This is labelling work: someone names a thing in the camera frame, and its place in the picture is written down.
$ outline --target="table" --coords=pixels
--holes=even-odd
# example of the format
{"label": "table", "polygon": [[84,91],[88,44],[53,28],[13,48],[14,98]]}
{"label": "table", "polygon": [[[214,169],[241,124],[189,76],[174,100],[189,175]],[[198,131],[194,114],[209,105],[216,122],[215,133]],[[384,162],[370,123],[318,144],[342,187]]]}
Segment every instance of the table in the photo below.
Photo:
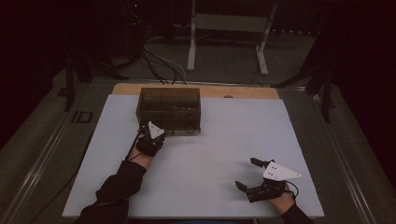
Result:
{"label": "table", "polygon": [[243,31],[262,33],[262,42],[256,46],[257,59],[263,76],[268,75],[268,69],[262,53],[271,31],[271,26],[276,13],[277,3],[274,2],[268,17],[249,17],[249,16],[231,16],[196,13],[195,0],[191,2],[191,42],[189,50],[189,59],[187,70],[193,71],[195,68],[195,30],[211,29],[226,31]]}
{"label": "table", "polygon": [[[134,114],[138,96],[134,94],[141,87],[153,85],[119,84],[108,96],[63,216],[77,217],[83,207],[95,201],[94,193],[106,178],[117,172],[138,128]],[[249,187],[260,185],[262,169],[249,163],[252,157],[274,159],[301,173],[302,178],[291,180],[300,188],[299,206],[308,216],[324,216],[289,115],[276,91],[218,86],[200,89],[201,133],[165,139],[144,177],[142,189],[131,199],[129,216],[278,217],[268,202],[249,203],[246,194],[234,184],[238,180]],[[210,92],[215,97],[208,97]],[[253,92],[256,99],[248,99]],[[224,99],[224,95],[234,99]]]}

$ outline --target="floor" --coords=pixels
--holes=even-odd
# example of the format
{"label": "floor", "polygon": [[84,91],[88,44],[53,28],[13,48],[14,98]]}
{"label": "floor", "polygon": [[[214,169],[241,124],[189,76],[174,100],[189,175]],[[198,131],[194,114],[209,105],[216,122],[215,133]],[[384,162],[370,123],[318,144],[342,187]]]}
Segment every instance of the floor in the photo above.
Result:
{"label": "floor", "polygon": [[[147,49],[171,61],[188,84],[268,87],[296,75],[315,41],[310,35],[270,35],[264,50],[269,75],[257,64],[254,41],[199,41],[193,72],[187,66],[189,41],[152,36]],[[172,80],[172,70],[156,71]],[[64,112],[65,71],[53,79],[53,90],[37,106],[0,152],[1,223],[71,223],[62,217],[65,202],[87,143],[99,120],[106,97],[118,80],[94,72],[91,83],[77,83],[76,101]],[[138,62],[120,72],[127,82],[159,82]],[[332,87],[331,123],[319,113],[320,95],[304,93],[308,79],[279,89],[290,114],[305,160],[323,206],[325,217],[316,223],[393,223],[396,193],[350,113],[342,94]],[[92,113],[90,122],[75,115]],[[282,223],[263,219],[260,223]]]}

